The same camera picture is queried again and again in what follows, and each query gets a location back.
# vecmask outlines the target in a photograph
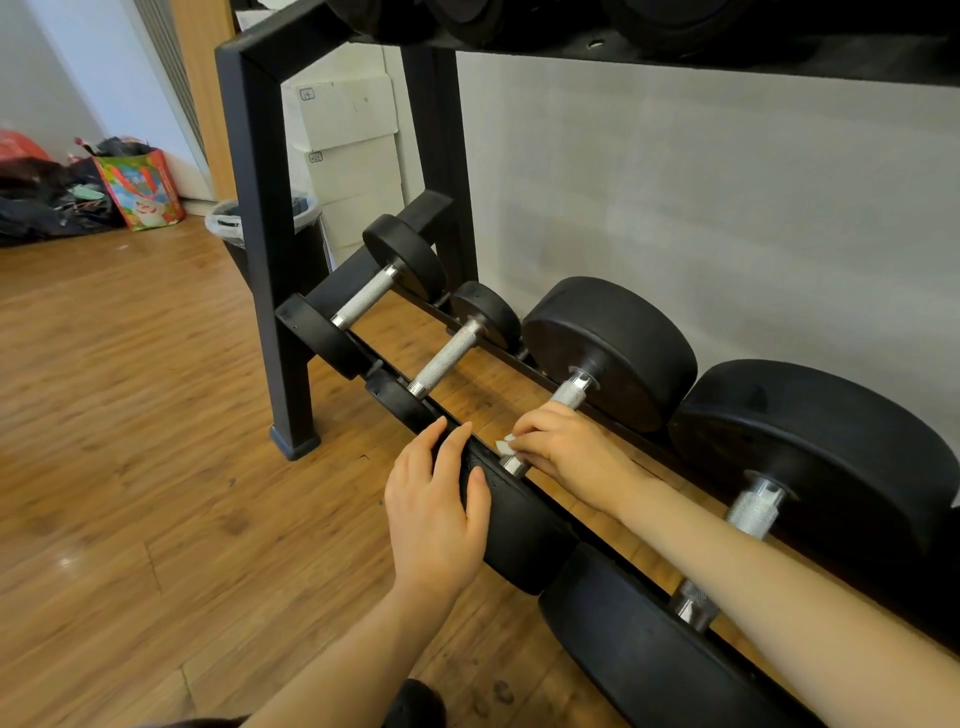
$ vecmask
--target colorful shopping bag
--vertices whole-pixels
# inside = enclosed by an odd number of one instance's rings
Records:
[[[159,149],[135,157],[93,159],[128,228],[162,228],[183,219],[183,205]]]

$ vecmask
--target left hand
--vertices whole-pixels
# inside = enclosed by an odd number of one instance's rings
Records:
[[[426,590],[452,605],[483,561],[491,495],[483,470],[474,468],[464,512],[460,462],[472,425],[450,433],[434,465],[431,450],[445,429],[441,417],[403,449],[387,479],[384,503],[394,547],[395,589]]]

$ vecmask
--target white wall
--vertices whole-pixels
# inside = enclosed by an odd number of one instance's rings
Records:
[[[131,0],[27,0],[105,136],[162,149],[178,192],[211,200],[209,170]]]
[[[82,153],[74,136],[103,130],[23,0],[0,4],[0,128],[24,133],[59,162]]]
[[[960,452],[960,90],[460,54],[480,278],[636,291],[700,371],[768,357]]]

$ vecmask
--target forearm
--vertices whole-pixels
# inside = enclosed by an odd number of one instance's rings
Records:
[[[820,574],[638,475],[613,515],[697,584],[830,726],[943,726],[960,665]]]
[[[454,599],[394,587],[278,692],[249,728],[373,728],[440,631]]]

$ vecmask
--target right hand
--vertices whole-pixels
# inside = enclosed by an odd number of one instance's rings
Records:
[[[576,498],[616,518],[624,492],[642,478],[640,468],[600,428],[565,404],[549,401],[514,425],[510,446]]]

